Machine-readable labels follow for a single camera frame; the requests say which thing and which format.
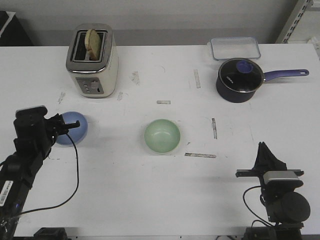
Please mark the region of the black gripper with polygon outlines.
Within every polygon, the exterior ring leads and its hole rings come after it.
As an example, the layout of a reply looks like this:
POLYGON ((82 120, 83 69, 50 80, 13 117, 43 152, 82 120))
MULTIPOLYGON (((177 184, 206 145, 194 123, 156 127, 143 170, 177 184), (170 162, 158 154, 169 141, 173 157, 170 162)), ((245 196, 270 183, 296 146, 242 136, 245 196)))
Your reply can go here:
POLYGON ((42 145, 54 145, 58 136, 66 135, 69 129, 80 126, 79 120, 72 123, 65 123, 63 116, 59 113, 50 118, 45 118, 44 115, 41 117, 44 123, 44 135, 41 137, 42 145))
POLYGON ((299 176, 304 174, 301 170, 287 170, 287 165, 277 159, 265 142, 259 142, 257 156, 253 169, 238 169, 237 178, 257 177, 263 187, 294 190, 304 185, 299 176), (261 171, 263 165, 269 171, 261 171))

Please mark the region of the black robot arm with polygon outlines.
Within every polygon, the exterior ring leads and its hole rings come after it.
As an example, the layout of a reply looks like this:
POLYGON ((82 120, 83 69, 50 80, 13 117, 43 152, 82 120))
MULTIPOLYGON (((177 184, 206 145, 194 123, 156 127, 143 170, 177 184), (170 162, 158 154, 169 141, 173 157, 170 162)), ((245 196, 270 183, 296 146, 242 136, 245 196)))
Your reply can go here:
POLYGON ((238 169, 236 177, 257 177, 259 179, 260 202, 265 207, 267 220, 257 217, 246 228, 245 240, 300 240, 303 222, 311 214, 307 199, 295 190, 303 186, 301 169, 288 169, 277 159, 264 142, 258 144, 257 156, 252 169, 238 169))
POLYGON ((3 162, 0 170, 0 238, 14 237, 18 219, 36 174, 49 156, 59 135, 77 128, 80 122, 66 124, 56 114, 46 119, 42 113, 17 113, 13 122, 17 137, 15 152, 3 162))

